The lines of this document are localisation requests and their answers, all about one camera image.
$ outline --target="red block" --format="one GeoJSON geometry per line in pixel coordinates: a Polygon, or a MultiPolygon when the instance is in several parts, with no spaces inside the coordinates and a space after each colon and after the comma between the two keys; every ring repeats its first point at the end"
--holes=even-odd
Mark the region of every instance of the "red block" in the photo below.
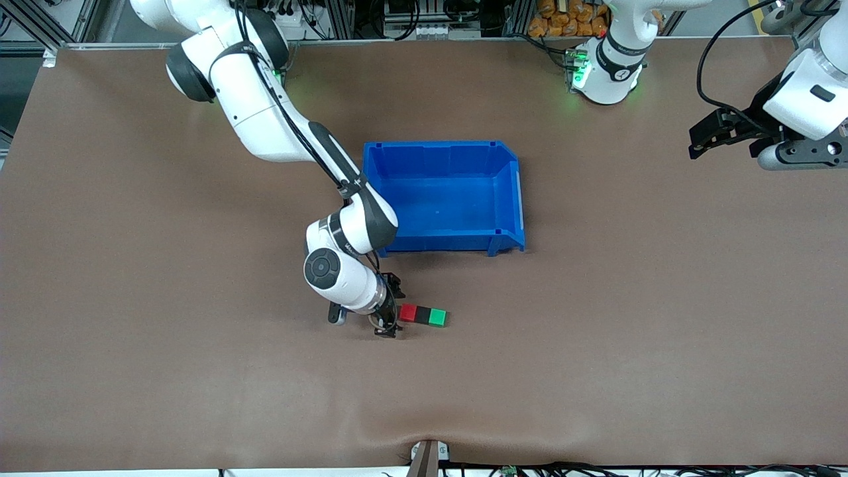
{"type": "Polygon", "coordinates": [[[416,320],[416,310],[418,305],[404,303],[400,306],[400,321],[414,323],[416,320]]]}

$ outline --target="wire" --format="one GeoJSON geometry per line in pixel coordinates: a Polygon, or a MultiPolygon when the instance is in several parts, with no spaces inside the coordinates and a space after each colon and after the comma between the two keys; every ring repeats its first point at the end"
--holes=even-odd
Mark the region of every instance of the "wire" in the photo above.
{"type": "Polygon", "coordinates": [[[808,17],[827,17],[830,15],[836,15],[840,10],[837,8],[836,10],[813,10],[810,9],[810,2],[812,0],[804,0],[801,3],[801,13],[808,17]]]}
{"type": "Polygon", "coordinates": [[[396,42],[405,40],[409,37],[409,35],[415,33],[416,28],[418,28],[418,20],[421,18],[421,4],[419,3],[419,0],[410,0],[410,5],[410,24],[406,27],[406,31],[403,35],[394,39],[396,42]]]}
{"type": "Polygon", "coordinates": [[[477,7],[477,12],[475,14],[470,14],[468,16],[463,16],[462,14],[455,14],[450,11],[451,7],[454,6],[454,3],[458,3],[457,0],[445,0],[444,5],[442,7],[442,13],[444,16],[448,17],[451,21],[456,21],[459,23],[465,23],[467,21],[474,21],[480,18],[480,7],[477,7]]]}
{"type": "MultiPolygon", "coordinates": [[[[389,36],[386,36],[383,28],[377,26],[377,20],[385,16],[385,14],[380,12],[375,14],[375,10],[377,10],[377,7],[379,7],[382,2],[383,0],[371,0],[371,6],[368,8],[368,17],[374,33],[380,38],[389,39],[389,36]]],[[[418,2],[419,0],[410,0],[410,24],[407,25],[406,30],[402,35],[392,38],[394,41],[399,42],[400,40],[405,40],[415,33],[416,28],[418,28],[418,23],[421,20],[421,4],[418,2]]]]}
{"type": "Polygon", "coordinates": [[[706,61],[706,55],[710,52],[710,50],[712,49],[712,46],[716,44],[716,41],[722,35],[722,33],[724,33],[725,30],[727,30],[733,23],[735,23],[736,20],[739,20],[740,18],[746,16],[747,14],[749,14],[749,13],[755,11],[755,10],[758,10],[760,8],[767,6],[767,5],[775,3],[776,1],[777,0],[764,0],[762,2],[759,2],[756,5],[752,5],[749,8],[746,8],[746,9],[742,10],[741,12],[737,13],[736,15],[734,15],[733,18],[728,20],[727,23],[722,25],[722,27],[719,28],[718,31],[716,31],[716,34],[713,35],[712,38],[710,38],[710,41],[706,44],[706,47],[704,48],[704,53],[701,54],[700,60],[698,61],[698,72],[695,76],[695,88],[698,90],[698,96],[700,96],[701,99],[703,99],[704,101],[706,101],[709,104],[712,104],[713,106],[718,106],[719,108],[730,109],[731,111],[736,113],[736,115],[738,117],[742,118],[742,120],[747,121],[754,128],[756,128],[758,131],[760,131],[764,134],[767,134],[768,136],[772,136],[771,131],[766,129],[766,127],[764,127],[760,123],[752,120],[750,117],[748,117],[747,114],[743,113],[739,108],[736,108],[735,106],[731,106],[730,104],[727,104],[727,103],[723,103],[721,101],[716,101],[715,99],[707,96],[706,93],[704,93],[704,88],[703,88],[703,85],[701,84],[701,77],[703,76],[703,73],[704,73],[704,62],[706,61]]]}
{"type": "Polygon", "coordinates": [[[374,272],[379,273],[380,272],[380,257],[377,256],[376,251],[372,251],[369,254],[365,254],[365,258],[367,258],[368,261],[371,263],[371,267],[374,268],[374,272]]]}
{"type": "Polygon", "coordinates": [[[539,38],[540,41],[537,42],[536,40],[533,40],[530,36],[527,36],[523,33],[510,33],[507,36],[513,36],[515,38],[522,38],[522,39],[526,40],[527,42],[529,42],[534,47],[536,47],[536,48],[544,51],[545,53],[547,53],[548,58],[550,58],[550,60],[554,62],[554,65],[557,65],[564,70],[568,69],[568,67],[564,63],[557,61],[556,58],[553,56],[555,54],[563,56],[563,55],[566,54],[566,50],[559,49],[559,48],[551,48],[547,44],[545,44],[543,38],[539,38]]]}
{"type": "Polygon", "coordinates": [[[312,20],[308,20],[308,19],[306,18],[307,11],[306,11],[306,7],[304,6],[303,2],[301,2],[300,0],[298,0],[298,5],[300,6],[300,11],[304,14],[304,21],[306,22],[306,25],[308,25],[308,26],[309,26],[309,28],[311,28],[311,29],[312,29],[312,31],[314,31],[314,32],[315,32],[315,34],[316,34],[316,35],[317,35],[317,36],[318,36],[321,40],[329,40],[329,39],[330,39],[330,37],[329,37],[326,33],[324,33],[324,29],[323,29],[323,28],[321,28],[321,22],[319,21],[320,19],[319,19],[319,18],[315,15],[315,4],[314,4],[314,3],[310,3],[311,8],[310,8],[309,14],[310,14],[310,16],[312,17],[312,20]],[[315,26],[316,26],[316,25],[318,26],[318,28],[321,28],[321,31],[318,31],[318,30],[315,28],[315,26]]]}
{"type": "MultiPolygon", "coordinates": [[[[253,65],[254,65],[254,70],[256,71],[256,75],[259,77],[259,80],[262,81],[262,84],[267,89],[268,94],[274,100],[276,107],[280,110],[283,119],[286,120],[286,124],[288,124],[288,127],[291,128],[294,136],[298,139],[298,141],[304,147],[304,149],[306,149],[306,152],[309,153],[309,155],[312,157],[312,159],[315,161],[315,163],[318,164],[318,166],[330,177],[330,179],[336,185],[336,188],[342,188],[342,186],[343,186],[342,183],[336,178],[336,176],[332,173],[332,171],[330,171],[330,167],[326,164],[326,162],[324,162],[324,160],[321,158],[321,155],[318,154],[318,151],[315,150],[315,147],[312,146],[312,143],[310,143],[310,141],[306,138],[306,136],[304,136],[303,132],[300,131],[300,128],[298,128],[298,125],[294,124],[294,120],[292,119],[292,116],[290,116],[288,114],[288,112],[286,111],[286,109],[282,107],[282,103],[280,103],[280,98],[277,97],[277,94],[274,91],[274,87],[267,81],[267,78],[265,78],[265,75],[262,73],[262,69],[259,67],[259,61],[261,60],[263,63],[265,63],[265,59],[263,59],[261,56],[259,56],[256,53],[257,52],[256,45],[254,45],[253,42],[251,42],[250,39],[248,38],[248,16],[247,16],[248,7],[247,7],[247,1],[246,0],[239,0],[238,3],[237,3],[237,7],[240,7],[240,9],[237,8],[237,10],[236,10],[237,11],[237,18],[236,18],[237,21],[236,21],[236,23],[238,23],[238,30],[242,33],[243,42],[246,45],[250,46],[252,49],[243,48],[241,50],[237,50],[237,51],[233,52],[232,54],[243,53],[243,54],[248,55],[248,57],[251,60],[251,63],[253,63],[253,65]],[[241,13],[241,16],[242,16],[241,19],[238,18],[239,12],[241,13]]],[[[212,71],[212,66],[214,66],[214,65],[215,65],[215,62],[213,61],[212,65],[209,67],[209,71],[212,71]]]]}
{"type": "Polygon", "coordinates": [[[386,327],[380,326],[380,323],[377,322],[377,317],[374,316],[373,313],[368,315],[368,323],[371,323],[371,326],[374,327],[374,329],[379,329],[380,331],[387,330],[386,327]]]}
{"type": "Polygon", "coordinates": [[[282,67],[282,70],[285,72],[289,72],[294,66],[294,58],[298,56],[298,51],[300,51],[300,43],[294,43],[294,47],[292,48],[292,52],[288,55],[288,61],[286,65],[282,67]]]}
{"type": "Polygon", "coordinates": [[[752,470],[749,470],[747,472],[743,472],[741,474],[734,473],[733,475],[734,475],[734,477],[747,477],[748,475],[756,474],[757,472],[762,472],[764,470],[773,470],[773,469],[781,470],[783,472],[791,472],[793,474],[802,475],[803,477],[812,477],[815,474],[815,472],[809,472],[805,469],[799,469],[799,468],[791,466],[791,465],[783,465],[783,464],[780,464],[780,463],[773,463],[771,465],[766,465],[766,466],[763,466],[763,467],[754,467],[752,470]]]}

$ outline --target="white robotic arm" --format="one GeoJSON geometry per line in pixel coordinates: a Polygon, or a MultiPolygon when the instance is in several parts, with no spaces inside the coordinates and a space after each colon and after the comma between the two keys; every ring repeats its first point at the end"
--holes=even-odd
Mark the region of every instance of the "white robotic arm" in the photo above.
{"type": "Polygon", "coordinates": [[[194,35],[169,53],[168,76],[196,101],[218,98],[251,154],[268,161],[312,160],[336,184],[344,206],[309,225],[304,277],[333,303],[329,320],[347,311],[375,315],[377,334],[394,337],[399,280],[372,271],[357,257],[392,243],[398,218],[321,124],[292,105],[274,71],[287,63],[285,38],[271,17],[235,10],[226,0],[131,0],[149,25],[194,35]]]}
{"type": "Polygon", "coordinates": [[[689,157],[757,139],[751,157],[769,171],[847,167],[846,117],[848,9],[840,8],[747,109],[722,104],[690,128],[689,157]]]}
{"type": "Polygon", "coordinates": [[[569,73],[572,89],[598,104],[615,104],[636,87],[642,60],[656,39],[655,9],[689,10],[712,0],[605,0],[612,24],[603,38],[580,47],[587,58],[569,73]]]}

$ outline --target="blue plastic storage bin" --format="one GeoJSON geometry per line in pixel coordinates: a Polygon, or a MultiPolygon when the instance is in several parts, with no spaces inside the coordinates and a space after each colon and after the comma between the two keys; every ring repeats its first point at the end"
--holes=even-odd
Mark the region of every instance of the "blue plastic storage bin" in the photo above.
{"type": "Polygon", "coordinates": [[[371,185],[398,214],[388,252],[524,251],[518,158],[500,141],[367,143],[371,185]]]}

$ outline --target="brown table surface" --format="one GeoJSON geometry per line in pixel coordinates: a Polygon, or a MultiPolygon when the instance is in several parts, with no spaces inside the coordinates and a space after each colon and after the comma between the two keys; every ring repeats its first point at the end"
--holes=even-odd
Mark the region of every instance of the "brown table surface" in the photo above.
{"type": "MultiPolygon", "coordinates": [[[[312,164],[250,156],[164,51],[41,70],[0,175],[0,469],[454,460],[848,461],[848,177],[691,161],[700,40],[665,40],[613,107],[522,42],[303,48],[287,87],[366,141],[501,139],[527,253],[396,255],[444,329],[326,323],[305,227],[338,207],[312,164]]],[[[744,106],[787,39],[718,44],[744,106]]]]}

